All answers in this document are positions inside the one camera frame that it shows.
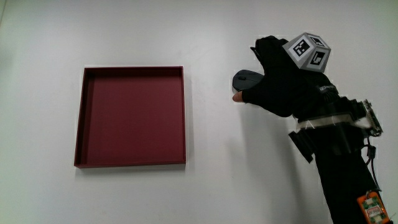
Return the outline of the person's right hand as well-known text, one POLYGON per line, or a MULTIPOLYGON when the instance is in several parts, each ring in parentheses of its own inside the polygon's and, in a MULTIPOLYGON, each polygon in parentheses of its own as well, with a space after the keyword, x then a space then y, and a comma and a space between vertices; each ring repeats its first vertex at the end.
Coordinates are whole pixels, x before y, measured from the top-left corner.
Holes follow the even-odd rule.
POLYGON ((235 93, 233 101, 260 106, 277 116, 305 119, 340 99, 326 75, 301 70, 294 64, 282 47, 286 43, 272 35, 256 40, 254 53, 263 66, 264 78, 235 93))

